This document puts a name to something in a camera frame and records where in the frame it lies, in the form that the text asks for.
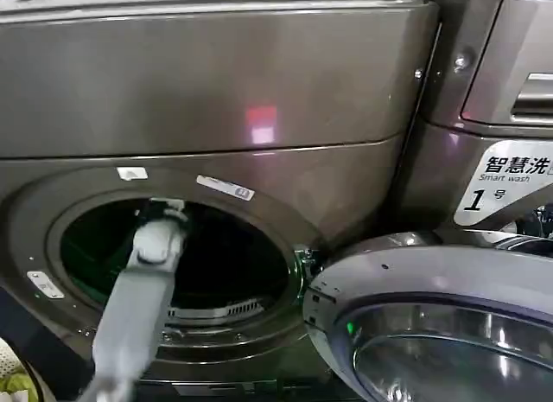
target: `open door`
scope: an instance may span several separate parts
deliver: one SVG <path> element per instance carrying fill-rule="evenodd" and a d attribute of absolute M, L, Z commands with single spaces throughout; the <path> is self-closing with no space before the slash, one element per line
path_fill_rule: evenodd
<path fill-rule="evenodd" d="M 553 395 L 553 241 L 436 231 L 369 239 L 311 283 L 303 316 L 362 398 Z"/>

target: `washing machine drum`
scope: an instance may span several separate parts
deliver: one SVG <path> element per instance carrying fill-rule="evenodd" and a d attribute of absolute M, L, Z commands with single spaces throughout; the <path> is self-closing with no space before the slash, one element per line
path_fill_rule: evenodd
<path fill-rule="evenodd" d="M 115 201 L 95 207 L 61 235 L 64 270 L 90 298 L 105 303 L 127 265 L 135 231 L 163 202 Z M 189 236 L 175 276 L 173 316 L 181 323 L 236 322 L 263 312 L 282 295 L 288 266 L 253 225 L 214 207 L 186 205 Z"/>

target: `washing machine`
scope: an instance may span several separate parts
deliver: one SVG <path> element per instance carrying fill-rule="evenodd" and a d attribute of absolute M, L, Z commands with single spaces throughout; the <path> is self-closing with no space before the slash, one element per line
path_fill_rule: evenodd
<path fill-rule="evenodd" d="M 394 189 L 392 226 L 549 237 L 553 42 L 543 32 L 551 1 L 449 6 Z"/>
<path fill-rule="evenodd" d="M 90 360 L 133 233 L 178 204 L 186 264 L 145 382 L 326 380 L 302 297 L 375 224 L 437 13 L 427 0 L 0 0 L 3 287 Z"/>
<path fill-rule="evenodd" d="M 89 359 L 133 233 L 169 203 L 192 229 L 144 384 L 549 394 L 550 241 L 526 235 L 549 216 L 552 14 L 0 0 L 3 287 Z"/>

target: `white object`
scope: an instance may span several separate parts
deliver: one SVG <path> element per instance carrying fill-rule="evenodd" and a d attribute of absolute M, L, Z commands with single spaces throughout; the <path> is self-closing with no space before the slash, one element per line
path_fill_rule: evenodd
<path fill-rule="evenodd" d="M 42 271 L 27 271 L 27 278 L 48 298 L 60 299 L 65 295 L 55 286 L 50 277 Z"/>
<path fill-rule="evenodd" d="M 553 183 L 553 142 L 505 140 L 490 146 L 459 202 L 454 221 L 474 225 Z"/>
<path fill-rule="evenodd" d="M 121 180 L 126 182 L 148 179 L 148 172 L 144 167 L 117 167 L 117 171 Z"/>
<path fill-rule="evenodd" d="M 94 378 L 80 402 L 130 400 L 154 360 L 186 234 L 171 214 L 135 233 L 133 251 L 111 292 L 92 344 Z"/>
<path fill-rule="evenodd" d="M 13 392 L 11 394 L 11 401 L 12 402 L 28 402 L 29 401 L 29 391 L 28 390 L 23 390 L 23 391 Z"/>
<path fill-rule="evenodd" d="M 206 186 L 207 188 L 212 188 L 213 190 L 226 193 L 227 195 L 237 197 L 243 201 L 250 201 L 256 193 L 250 188 L 245 188 L 234 183 L 223 182 L 222 180 L 208 177 L 206 175 L 198 175 L 198 177 L 196 177 L 196 183 Z"/>

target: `sticker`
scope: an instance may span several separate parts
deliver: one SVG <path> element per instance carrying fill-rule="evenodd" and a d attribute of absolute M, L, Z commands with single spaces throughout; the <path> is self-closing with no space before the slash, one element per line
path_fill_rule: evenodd
<path fill-rule="evenodd" d="M 131 180 L 146 180 L 148 172 L 144 167 L 118 167 L 119 177 L 121 180 L 130 182 Z"/>
<path fill-rule="evenodd" d="M 63 292 L 42 271 L 28 271 L 27 277 L 48 298 L 64 298 Z"/>
<path fill-rule="evenodd" d="M 238 184 L 223 182 L 222 180 L 207 177 L 206 175 L 198 175 L 198 177 L 196 177 L 196 183 L 212 188 L 213 190 L 226 193 L 227 195 L 238 197 L 243 201 L 250 201 L 256 193 L 253 190 L 243 188 Z"/>
<path fill-rule="evenodd" d="M 454 221 L 474 225 L 552 183 L 553 142 L 501 141 L 480 159 Z"/>

